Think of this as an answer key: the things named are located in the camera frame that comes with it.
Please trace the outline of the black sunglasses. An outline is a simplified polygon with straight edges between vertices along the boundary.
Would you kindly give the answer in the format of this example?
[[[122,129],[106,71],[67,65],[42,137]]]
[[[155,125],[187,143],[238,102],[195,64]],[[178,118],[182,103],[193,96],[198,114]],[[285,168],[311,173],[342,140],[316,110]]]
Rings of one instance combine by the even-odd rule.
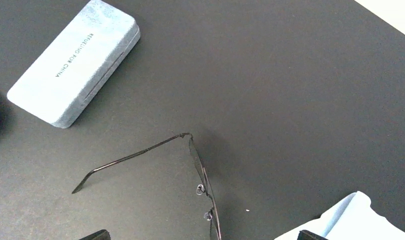
[[[88,178],[90,178],[91,175],[93,175],[96,172],[99,172],[103,169],[106,169],[108,167],[111,167],[113,165],[119,164],[121,162],[130,160],[132,158],[138,157],[140,155],[143,155],[157,147],[160,147],[172,140],[175,140],[177,138],[184,138],[185,136],[189,137],[189,142],[188,142],[188,146],[189,146],[189,152],[190,155],[192,157],[195,169],[199,175],[200,181],[201,183],[197,185],[196,188],[196,194],[198,196],[202,196],[205,195],[206,197],[208,197],[211,201],[211,208],[209,211],[207,211],[204,214],[204,219],[206,219],[207,221],[210,222],[210,238],[213,240],[221,240],[222,239],[222,232],[221,232],[221,227],[220,227],[220,220],[219,220],[219,214],[218,214],[218,208],[217,208],[217,204],[215,201],[215,197],[214,197],[214,192],[213,192],[213,188],[212,185],[210,183],[209,177],[207,175],[207,171],[204,165],[204,162],[196,148],[196,145],[194,143],[194,139],[193,139],[193,135],[190,132],[183,132],[183,133],[179,133],[177,135],[174,135],[166,140],[163,140],[153,146],[150,146],[146,149],[143,149],[141,151],[138,151],[136,153],[133,153],[131,155],[125,156],[123,158],[120,158],[118,160],[112,161],[110,163],[107,163],[105,165],[102,165],[98,168],[95,168],[91,171],[89,171],[84,178],[80,181],[80,183],[74,188],[74,190],[72,191],[72,194],[75,194],[79,191],[81,191],[83,189],[83,186],[85,184],[85,182],[88,180]]]

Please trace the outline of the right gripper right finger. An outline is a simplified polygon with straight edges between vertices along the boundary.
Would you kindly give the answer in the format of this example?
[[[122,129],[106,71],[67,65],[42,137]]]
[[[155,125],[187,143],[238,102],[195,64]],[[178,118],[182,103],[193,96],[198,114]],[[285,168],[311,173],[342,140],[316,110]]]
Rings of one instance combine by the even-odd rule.
[[[301,230],[298,234],[297,240],[327,240],[327,239],[311,231]]]

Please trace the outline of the blue-grey glasses case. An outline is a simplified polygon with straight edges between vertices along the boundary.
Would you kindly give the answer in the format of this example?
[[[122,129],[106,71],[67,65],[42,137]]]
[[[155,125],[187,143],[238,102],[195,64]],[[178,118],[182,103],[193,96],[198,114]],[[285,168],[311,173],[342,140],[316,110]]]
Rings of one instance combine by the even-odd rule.
[[[140,39],[129,14],[88,2],[10,88],[10,102],[66,129],[79,117]]]

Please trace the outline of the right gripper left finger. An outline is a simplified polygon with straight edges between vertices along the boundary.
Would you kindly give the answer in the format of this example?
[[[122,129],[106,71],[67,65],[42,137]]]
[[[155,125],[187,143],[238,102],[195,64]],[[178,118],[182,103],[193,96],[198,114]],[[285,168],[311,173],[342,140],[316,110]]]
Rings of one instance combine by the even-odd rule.
[[[102,229],[79,240],[110,240],[110,233],[106,229]]]

